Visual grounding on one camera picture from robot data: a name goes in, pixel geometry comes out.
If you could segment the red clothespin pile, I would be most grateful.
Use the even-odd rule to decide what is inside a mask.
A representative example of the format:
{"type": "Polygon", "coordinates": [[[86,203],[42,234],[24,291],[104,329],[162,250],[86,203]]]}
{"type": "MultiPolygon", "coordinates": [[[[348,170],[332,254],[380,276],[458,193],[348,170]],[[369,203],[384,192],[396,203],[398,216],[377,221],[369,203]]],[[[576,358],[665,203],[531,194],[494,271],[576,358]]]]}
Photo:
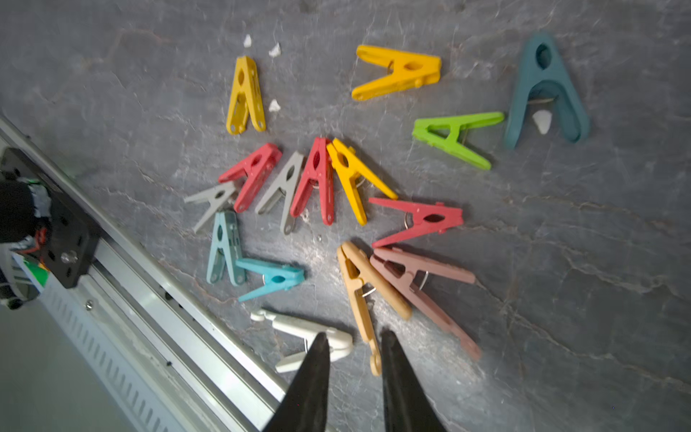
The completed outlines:
{"type": "Polygon", "coordinates": [[[220,184],[245,180],[233,206],[235,212],[249,209],[282,155],[275,144],[266,143],[219,177],[220,184]]]}

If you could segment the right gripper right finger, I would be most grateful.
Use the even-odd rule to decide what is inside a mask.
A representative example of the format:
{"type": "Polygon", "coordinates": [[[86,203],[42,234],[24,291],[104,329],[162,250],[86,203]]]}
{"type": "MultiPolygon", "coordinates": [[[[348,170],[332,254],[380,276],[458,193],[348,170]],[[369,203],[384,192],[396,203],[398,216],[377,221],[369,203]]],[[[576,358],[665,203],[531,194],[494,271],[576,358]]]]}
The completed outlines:
{"type": "Polygon", "coordinates": [[[446,431],[435,414],[396,334],[381,332],[386,431],[446,431]]]}

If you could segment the grey clothespin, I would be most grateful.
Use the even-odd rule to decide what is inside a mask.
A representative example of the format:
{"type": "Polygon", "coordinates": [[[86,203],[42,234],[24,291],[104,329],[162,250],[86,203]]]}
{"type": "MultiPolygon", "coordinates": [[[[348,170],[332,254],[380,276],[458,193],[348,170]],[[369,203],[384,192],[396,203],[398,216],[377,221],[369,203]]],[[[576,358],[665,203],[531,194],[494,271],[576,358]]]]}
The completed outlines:
{"type": "Polygon", "coordinates": [[[230,181],[219,183],[219,185],[185,197],[184,203],[208,204],[207,210],[194,225],[194,233],[198,233],[217,212],[230,209],[234,205],[241,187],[242,184],[239,181],[230,181]]]}
{"type": "Polygon", "coordinates": [[[295,151],[295,153],[290,156],[277,178],[269,185],[255,210],[257,215],[265,214],[271,211],[278,201],[283,198],[284,207],[282,210],[280,228],[284,235],[290,235],[294,229],[295,218],[291,214],[291,208],[305,160],[306,157],[302,153],[295,151]]]}

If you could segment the dark teal clothespin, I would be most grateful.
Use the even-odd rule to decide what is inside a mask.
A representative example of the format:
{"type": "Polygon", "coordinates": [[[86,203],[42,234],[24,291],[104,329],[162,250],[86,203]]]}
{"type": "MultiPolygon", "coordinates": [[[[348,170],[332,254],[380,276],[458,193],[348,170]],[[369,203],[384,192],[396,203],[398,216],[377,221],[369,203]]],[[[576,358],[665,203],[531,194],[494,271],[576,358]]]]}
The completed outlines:
{"type": "Polygon", "coordinates": [[[578,143],[590,135],[590,117],[581,101],[554,38],[534,34],[525,44],[513,96],[509,105],[503,143],[514,149],[521,135],[528,102],[552,99],[557,120],[566,140],[578,143]]]}

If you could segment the white clothespin bottom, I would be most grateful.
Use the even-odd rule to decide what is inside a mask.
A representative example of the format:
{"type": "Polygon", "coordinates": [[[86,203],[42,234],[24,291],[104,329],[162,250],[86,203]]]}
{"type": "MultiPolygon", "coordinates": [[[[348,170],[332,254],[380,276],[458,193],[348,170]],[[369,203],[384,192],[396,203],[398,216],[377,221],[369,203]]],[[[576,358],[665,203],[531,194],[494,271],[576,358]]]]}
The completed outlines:
{"type": "Polygon", "coordinates": [[[327,336],[329,342],[329,358],[331,362],[336,362],[349,356],[354,349],[353,337],[350,334],[317,322],[271,312],[265,309],[253,311],[250,314],[250,319],[253,321],[269,320],[272,322],[272,327],[275,330],[301,338],[304,342],[304,350],[302,352],[286,356],[276,364],[275,370],[280,374],[295,372],[300,368],[312,343],[320,333],[325,333],[327,336]]]}

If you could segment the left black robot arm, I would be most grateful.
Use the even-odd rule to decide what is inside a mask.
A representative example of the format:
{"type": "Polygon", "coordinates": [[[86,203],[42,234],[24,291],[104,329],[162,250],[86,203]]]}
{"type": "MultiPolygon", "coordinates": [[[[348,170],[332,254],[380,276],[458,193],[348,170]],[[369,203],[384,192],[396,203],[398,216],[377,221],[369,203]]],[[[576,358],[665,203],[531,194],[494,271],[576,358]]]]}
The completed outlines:
{"type": "Polygon", "coordinates": [[[50,275],[74,288],[87,273],[101,229],[19,149],[1,156],[1,304],[21,308],[50,275]]]}

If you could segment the tan clothespin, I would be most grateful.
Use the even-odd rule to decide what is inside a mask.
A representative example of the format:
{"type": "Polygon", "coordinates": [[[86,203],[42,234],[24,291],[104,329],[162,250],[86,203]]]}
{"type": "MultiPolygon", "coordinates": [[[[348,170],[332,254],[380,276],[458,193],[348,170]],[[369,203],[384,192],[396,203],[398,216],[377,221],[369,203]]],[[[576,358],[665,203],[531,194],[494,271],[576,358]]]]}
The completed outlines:
{"type": "Polygon", "coordinates": [[[412,308],[403,296],[374,268],[365,252],[354,243],[350,241],[342,243],[338,247],[337,256],[356,325],[361,338],[371,349],[371,372],[374,376],[380,376],[383,372],[381,353],[365,300],[365,287],[370,285],[374,288],[403,320],[409,320],[412,317],[412,308]]]}

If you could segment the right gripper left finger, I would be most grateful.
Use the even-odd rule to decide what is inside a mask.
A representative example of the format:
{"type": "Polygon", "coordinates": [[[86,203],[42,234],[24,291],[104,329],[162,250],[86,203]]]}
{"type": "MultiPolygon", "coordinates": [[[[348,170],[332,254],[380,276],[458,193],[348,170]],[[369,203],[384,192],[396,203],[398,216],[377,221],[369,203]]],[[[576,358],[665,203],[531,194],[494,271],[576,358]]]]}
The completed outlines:
{"type": "Polygon", "coordinates": [[[264,431],[316,431],[327,428],[330,352],[319,333],[264,431]]]}

